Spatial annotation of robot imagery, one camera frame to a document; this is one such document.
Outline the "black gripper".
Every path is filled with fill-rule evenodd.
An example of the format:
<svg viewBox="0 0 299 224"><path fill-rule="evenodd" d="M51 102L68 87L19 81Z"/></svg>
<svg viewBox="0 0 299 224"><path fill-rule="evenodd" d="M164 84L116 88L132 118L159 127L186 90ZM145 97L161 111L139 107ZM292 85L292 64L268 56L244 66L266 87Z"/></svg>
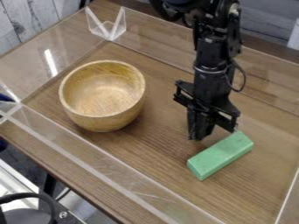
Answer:
<svg viewBox="0 0 299 224"><path fill-rule="evenodd" d="M194 82L178 80L173 100L187 108L191 140L202 140L220 126L228 132L238 127L240 111L230 101L234 66L223 71L196 71Z"/></svg>

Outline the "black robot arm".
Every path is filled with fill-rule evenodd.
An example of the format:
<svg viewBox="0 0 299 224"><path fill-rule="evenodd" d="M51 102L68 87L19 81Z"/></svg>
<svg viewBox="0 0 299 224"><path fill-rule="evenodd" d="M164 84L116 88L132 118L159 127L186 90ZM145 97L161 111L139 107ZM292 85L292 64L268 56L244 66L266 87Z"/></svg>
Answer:
<svg viewBox="0 0 299 224"><path fill-rule="evenodd" d="M160 17L192 29L196 58L194 81L178 80L173 100L187 108L191 140L202 140L220 126L234 131L240 111L230 101L235 57L242 52L239 0L149 0Z"/></svg>

